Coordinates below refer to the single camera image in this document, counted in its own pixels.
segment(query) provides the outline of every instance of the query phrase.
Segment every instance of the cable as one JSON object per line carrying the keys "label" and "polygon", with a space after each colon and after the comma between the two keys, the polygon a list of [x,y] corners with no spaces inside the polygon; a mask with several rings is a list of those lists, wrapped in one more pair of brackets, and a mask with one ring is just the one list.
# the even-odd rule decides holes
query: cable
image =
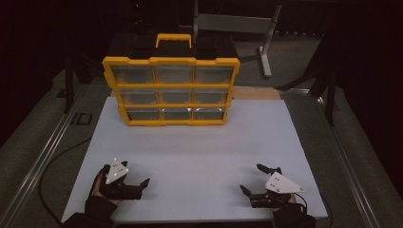
{"label": "cable", "polygon": [[214,11],[216,10],[216,7],[221,4],[222,5],[223,0],[217,1],[216,5],[214,6],[214,8],[210,11],[210,14],[214,14]]}
{"label": "cable", "polygon": [[71,146],[70,148],[64,150],[64,151],[61,152],[60,154],[58,154],[55,158],[53,158],[53,159],[48,163],[48,165],[47,165],[47,166],[45,167],[45,169],[44,169],[44,172],[42,173],[42,175],[41,175],[40,178],[39,178],[39,186],[38,186],[39,198],[40,198],[42,204],[44,205],[45,209],[46,209],[46,210],[48,211],[48,213],[52,216],[52,218],[56,221],[56,223],[59,225],[59,227],[62,227],[62,226],[63,226],[62,222],[61,222],[61,221],[56,217],[56,215],[50,210],[50,208],[48,207],[48,205],[47,205],[46,202],[45,202],[44,196],[42,195],[42,180],[43,180],[43,177],[45,176],[46,172],[47,172],[48,169],[50,168],[50,165],[53,164],[53,162],[55,162],[57,159],[59,159],[62,155],[66,154],[68,151],[71,151],[72,149],[75,149],[75,148],[77,148],[78,146],[80,146],[80,145],[82,145],[82,144],[84,144],[84,143],[90,141],[91,138],[92,138],[92,137],[90,137],[90,138],[88,138],[88,139],[86,139],[86,140],[84,140],[84,141],[82,141],[82,142],[80,142],[80,143],[78,143],[78,144],[75,144],[75,145]]}
{"label": "cable", "polygon": [[225,0],[222,0],[219,12],[217,13],[218,15],[221,15],[221,10],[222,10],[222,6],[224,6],[224,2],[225,2]]}
{"label": "cable", "polygon": [[298,193],[295,193],[295,195],[297,195],[299,198],[301,198],[303,200],[303,202],[305,203],[306,209],[308,209],[308,203],[306,203],[305,199]]}
{"label": "cable", "polygon": [[330,214],[330,223],[329,223],[329,228],[332,227],[333,225],[333,213],[332,213],[332,209],[329,206],[329,202],[323,197],[323,195],[319,192],[320,196],[322,197],[323,201],[325,202],[327,208],[329,209],[329,214]]}

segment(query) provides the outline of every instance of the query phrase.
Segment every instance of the clear plastic drawer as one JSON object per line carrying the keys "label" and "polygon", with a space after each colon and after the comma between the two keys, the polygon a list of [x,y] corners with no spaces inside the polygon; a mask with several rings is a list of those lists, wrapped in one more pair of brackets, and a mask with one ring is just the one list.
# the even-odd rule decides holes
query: clear plastic drawer
{"label": "clear plastic drawer", "polygon": [[128,108],[127,114],[131,121],[158,121],[160,119],[158,108]]}
{"label": "clear plastic drawer", "polygon": [[163,108],[163,118],[169,120],[190,120],[192,118],[191,108]]}
{"label": "clear plastic drawer", "polygon": [[160,84],[191,84],[193,67],[186,65],[155,66],[157,82]]}
{"label": "clear plastic drawer", "polygon": [[160,88],[159,101],[162,104],[189,104],[192,100],[191,88]]}
{"label": "clear plastic drawer", "polygon": [[118,84],[152,84],[151,66],[112,66]]}
{"label": "clear plastic drawer", "polygon": [[225,104],[228,89],[195,88],[196,104]]}
{"label": "clear plastic drawer", "polygon": [[149,105],[157,102],[154,88],[124,88],[119,92],[126,105]]}
{"label": "clear plastic drawer", "polygon": [[221,120],[224,108],[194,108],[195,120]]}
{"label": "clear plastic drawer", "polygon": [[229,84],[233,69],[232,66],[196,66],[195,80],[197,84]]}

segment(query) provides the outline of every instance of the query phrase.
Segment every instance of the dark background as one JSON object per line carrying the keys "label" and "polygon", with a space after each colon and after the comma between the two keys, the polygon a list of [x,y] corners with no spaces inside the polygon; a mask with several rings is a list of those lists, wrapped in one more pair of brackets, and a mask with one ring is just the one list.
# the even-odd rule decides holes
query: dark background
{"label": "dark background", "polygon": [[[270,17],[275,4],[201,0],[200,12]],[[392,0],[286,1],[277,25],[280,34],[325,34],[314,66],[341,56],[337,85],[401,196],[402,15],[403,4]],[[0,2],[0,145],[52,87],[67,50],[80,82],[90,83],[88,59],[101,62],[116,32],[182,32],[179,25],[192,23],[191,0]]]}

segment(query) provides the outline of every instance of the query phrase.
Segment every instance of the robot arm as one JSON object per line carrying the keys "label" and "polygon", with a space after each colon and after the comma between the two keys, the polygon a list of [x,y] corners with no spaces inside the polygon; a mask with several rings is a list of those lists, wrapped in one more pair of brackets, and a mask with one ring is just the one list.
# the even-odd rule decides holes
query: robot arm
{"label": "robot arm", "polygon": [[257,167],[263,173],[271,174],[265,184],[266,193],[252,194],[249,189],[240,185],[242,193],[249,198],[253,208],[279,208],[288,203],[292,193],[304,191],[298,184],[282,176],[280,168],[272,169],[262,164],[257,164]]}
{"label": "robot arm", "polygon": [[118,162],[116,159],[111,165],[106,164],[100,173],[102,181],[100,193],[110,200],[139,200],[143,190],[148,186],[150,179],[144,180],[139,186],[126,185],[125,177],[128,173],[127,161]]}

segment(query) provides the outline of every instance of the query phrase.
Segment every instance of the hand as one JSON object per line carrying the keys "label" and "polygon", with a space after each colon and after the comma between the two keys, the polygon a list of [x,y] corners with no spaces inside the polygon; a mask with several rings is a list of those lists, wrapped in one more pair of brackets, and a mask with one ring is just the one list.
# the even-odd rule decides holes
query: hand
{"label": "hand", "polygon": [[[291,198],[288,200],[288,202],[290,202],[290,203],[297,203],[296,195],[291,194]],[[282,208],[282,207],[279,207],[279,208],[270,208],[270,209],[272,209],[273,212],[276,212],[276,211],[278,211],[278,210],[281,209],[281,208]]]}
{"label": "hand", "polygon": [[[92,193],[93,196],[100,197],[106,199],[104,195],[100,193],[100,186],[101,186],[101,181],[102,181],[102,175],[97,179],[97,182],[95,183],[94,191]],[[108,201],[112,202],[113,204],[119,206],[119,204],[122,202],[121,199],[107,199]]]}

